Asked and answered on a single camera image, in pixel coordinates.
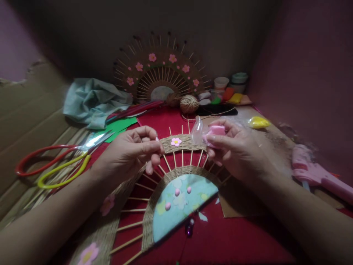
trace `pink flower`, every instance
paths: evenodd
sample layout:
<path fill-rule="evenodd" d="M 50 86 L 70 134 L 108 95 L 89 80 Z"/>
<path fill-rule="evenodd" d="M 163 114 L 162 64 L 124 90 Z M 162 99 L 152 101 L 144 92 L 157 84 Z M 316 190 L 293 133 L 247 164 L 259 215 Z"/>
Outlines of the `pink flower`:
<path fill-rule="evenodd" d="M 172 142 L 170 144 L 175 145 L 175 146 L 179 146 L 179 144 L 181 144 L 181 140 L 179 138 L 173 138 Z"/>
<path fill-rule="evenodd" d="M 135 65 L 135 67 L 136 67 L 136 69 L 137 69 L 138 71 L 143 72 L 143 65 L 142 65 L 142 64 L 137 63 L 137 65 Z"/>
<path fill-rule="evenodd" d="M 114 194 L 110 194 L 107 198 L 104 199 L 103 205 L 100 207 L 99 211 L 102 213 L 102 216 L 106 216 L 110 209 L 114 207 Z"/>
<path fill-rule="evenodd" d="M 196 87 L 199 86 L 200 82 L 197 79 L 194 79 L 192 82 L 194 83 L 194 86 L 196 86 Z"/>
<path fill-rule="evenodd" d="M 183 72 L 184 72 L 184 73 L 187 73 L 187 72 L 189 72 L 189 71 L 190 71 L 190 66 L 184 65 L 184 67 L 183 67 Z"/>
<path fill-rule="evenodd" d="M 148 59 L 149 59 L 150 61 L 156 61 L 156 60 L 157 60 L 157 57 L 156 57 L 156 55 L 155 55 L 154 53 L 150 53 L 150 55 L 148 56 Z"/>
<path fill-rule="evenodd" d="M 176 59 L 174 54 L 170 54 L 169 55 L 169 61 L 172 62 L 172 63 L 175 63 L 177 61 L 177 59 Z"/>
<path fill-rule="evenodd" d="M 128 77 L 128 80 L 127 80 L 129 86 L 132 86 L 133 85 L 133 78 L 132 77 Z"/>
<path fill-rule="evenodd" d="M 99 253 L 96 243 L 92 243 L 89 247 L 82 251 L 78 265 L 91 265 Z"/>

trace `ball of twine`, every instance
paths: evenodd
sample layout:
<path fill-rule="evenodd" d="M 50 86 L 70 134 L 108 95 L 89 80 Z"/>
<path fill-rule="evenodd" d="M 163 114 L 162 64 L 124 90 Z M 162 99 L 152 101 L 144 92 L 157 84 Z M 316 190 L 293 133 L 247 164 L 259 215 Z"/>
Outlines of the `ball of twine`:
<path fill-rule="evenodd" d="M 186 95 L 180 100 L 180 109 L 184 114 L 192 114 L 199 108 L 197 99 L 192 95 Z"/>
<path fill-rule="evenodd" d="M 181 96 L 178 93 L 170 93 L 167 96 L 166 102 L 170 107 L 179 107 Z"/>

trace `teal fabric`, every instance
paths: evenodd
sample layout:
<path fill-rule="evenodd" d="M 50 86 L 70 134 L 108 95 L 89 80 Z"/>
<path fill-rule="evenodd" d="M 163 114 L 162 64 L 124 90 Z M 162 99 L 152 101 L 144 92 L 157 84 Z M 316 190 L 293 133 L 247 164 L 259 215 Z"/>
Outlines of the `teal fabric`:
<path fill-rule="evenodd" d="M 175 196 L 176 188 L 180 189 L 179 196 Z M 218 188 L 211 181 L 199 175 L 186 174 L 172 180 L 162 191 L 154 210 L 154 242 L 161 240 L 217 192 Z M 171 208 L 166 211 L 165 204 L 168 202 Z"/>
<path fill-rule="evenodd" d="M 71 84 L 64 103 L 64 114 L 88 129 L 105 129 L 106 118 L 132 104 L 129 93 L 95 78 L 77 78 Z"/>

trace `scissors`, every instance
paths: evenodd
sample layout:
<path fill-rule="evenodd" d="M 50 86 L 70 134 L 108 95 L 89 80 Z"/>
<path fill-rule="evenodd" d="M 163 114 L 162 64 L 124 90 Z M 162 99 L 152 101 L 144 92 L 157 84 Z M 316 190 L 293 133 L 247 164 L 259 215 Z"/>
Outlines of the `scissors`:
<path fill-rule="evenodd" d="M 47 168 L 49 168 L 50 166 L 54 165 L 55 163 L 57 163 L 58 161 L 60 161 L 61 159 L 63 159 L 67 154 L 71 153 L 71 152 L 74 152 L 74 151 L 82 151 L 83 154 L 80 155 L 79 157 L 51 170 L 50 172 L 44 174 L 39 180 L 38 180 L 38 187 L 39 188 L 42 188 L 42 189 L 54 189 L 54 188 L 58 188 L 58 187 L 61 187 L 61 186 L 64 186 L 66 185 L 67 183 L 73 181 L 75 178 L 77 178 L 86 168 L 91 156 L 88 155 L 88 152 L 90 149 L 92 149 L 94 146 L 97 146 L 99 145 L 100 143 L 104 142 L 106 139 L 108 139 L 109 137 L 111 137 L 112 135 L 114 134 L 114 132 L 111 132 L 108 131 L 104 134 L 101 134 L 101 135 L 98 135 L 96 136 L 95 138 L 89 140 L 86 144 L 84 145 L 53 145 L 53 146 L 48 146 L 48 147 L 44 147 L 42 149 L 39 149 L 37 151 L 34 151 L 33 153 L 30 153 L 28 156 L 26 156 L 24 159 L 22 159 L 20 161 L 20 163 L 17 165 L 16 167 L 16 174 L 17 176 L 19 177 L 29 177 L 29 176 L 33 176 L 37 173 L 40 173 L 44 170 L 46 170 Z M 42 153 L 42 152 L 45 152 L 45 151 L 48 151 L 48 150 L 52 150 L 52 149 L 63 149 L 63 148 L 68 148 L 68 150 L 66 150 L 63 154 L 61 154 L 60 156 L 58 156 L 57 158 L 55 158 L 54 160 L 52 160 L 51 162 L 49 162 L 48 164 L 46 164 L 44 167 L 38 169 L 38 170 L 35 170 L 35 171 L 32 171 L 32 172 L 25 172 L 24 171 L 24 167 L 25 165 L 28 163 L 28 161 L 30 161 L 31 159 L 35 158 L 38 154 Z M 56 173 L 57 171 L 69 166 L 69 165 L 72 165 L 73 163 L 81 160 L 81 159 L 84 159 L 83 163 L 82 163 L 82 166 L 80 167 L 80 169 L 77 171 L 77 173 L 75 175 L 73 175 L 70 179 L 62 182 L 62 183 L 59 183 L 59 184 L 54 184 L 54 185 L 46 185 L 44 183 L 44 181 L 49 177 L 51 176 L 52 174 Z"/>

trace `hand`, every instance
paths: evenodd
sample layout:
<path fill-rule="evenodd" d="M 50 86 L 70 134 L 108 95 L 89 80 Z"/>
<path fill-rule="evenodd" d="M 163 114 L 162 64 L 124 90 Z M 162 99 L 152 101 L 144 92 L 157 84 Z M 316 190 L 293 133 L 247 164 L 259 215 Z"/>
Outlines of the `hand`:
<path fill-rule="evenodd" d="M 225 168 L 237 179 L 248 183 L 266 172 L 270 164 L 251 134 L 229 120 L 209 124 L 224 126 L 226 136 L 208 135 L 207 140 L 219 149 L 207 147 L 209 158 Z"/>
<path fill-rule="evenodd" d="M 146 173 L 151 175 L 164 154 L 157 132 L 142 126 L 121 133 L 94 163 L 92 169 L 104 176 L 118 178 L 121 182 L 135 175 L 147 162 Z"/>

